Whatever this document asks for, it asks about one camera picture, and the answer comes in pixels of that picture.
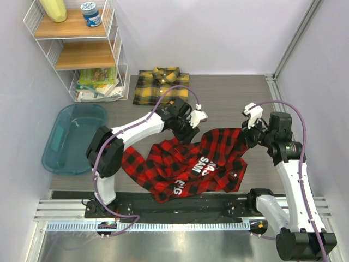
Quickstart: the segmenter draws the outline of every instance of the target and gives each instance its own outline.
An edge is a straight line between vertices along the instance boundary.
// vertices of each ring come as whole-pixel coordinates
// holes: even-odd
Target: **white cable carrier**
[[[52,221],[48,222],[48,232],[77,232],[96,231],[102,221]],[[129,223],[117,223],[117,229],[98,229],[101,232],[120,231]],[[153,232],[153,231],[246,231],[250,230],[250,223],[244,220],[241,223],[220,224],[145,224],[136,223],[127,232]]]

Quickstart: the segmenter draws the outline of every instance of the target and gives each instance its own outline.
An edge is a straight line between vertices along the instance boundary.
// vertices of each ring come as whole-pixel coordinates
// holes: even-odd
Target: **yellow plaid shirt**
[[[155,105],[162,94],[175,85],[189,86],[189,74],[181,73],[178,67],[155,67],[153,71],[140,71],[133,103],[136,105]],[[188,96],[187,89],[176,88],[166,94],[161,104],[165,105],[177,97],[188,101]]]

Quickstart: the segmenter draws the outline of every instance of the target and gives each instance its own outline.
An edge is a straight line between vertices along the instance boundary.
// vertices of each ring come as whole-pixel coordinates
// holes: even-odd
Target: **black base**
[[[337,245],[334,233],[320,233],[326,254]],[[320,261],[320,245],[315,233],[291,233],[282,228],[276,236],[276,249],[283,261]]]
[[[94,193],[55,191],[52,198],[94,199]],[[86,218],[115,218],[102,212],[95,202],[88,202]],[[124,215],[138,214],[139,223],[156,224],[233,223],[241,222],[243,217],[262,216],[248,208],[246,194],[201,194],[160,204],[149,193],[117,192],[116,201],[109,208]],[[123,219],[123,222],[131,222],[131,219]]]

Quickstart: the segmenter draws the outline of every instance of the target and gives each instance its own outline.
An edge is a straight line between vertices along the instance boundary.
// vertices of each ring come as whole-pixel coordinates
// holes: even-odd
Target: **yellow bottle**
[[[40,0],[40,3],[52,21],[60,23],[67,19],[67,10],[63,0]]]

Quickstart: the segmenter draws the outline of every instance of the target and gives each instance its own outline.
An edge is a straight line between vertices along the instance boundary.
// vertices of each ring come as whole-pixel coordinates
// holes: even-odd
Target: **shirt collar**
[[[171,84],[177,80],[180,76],[179,67],[168,67],[168,68],[158,68],[155,67],[153,70],[153,77],[158,79],[160,83]]]

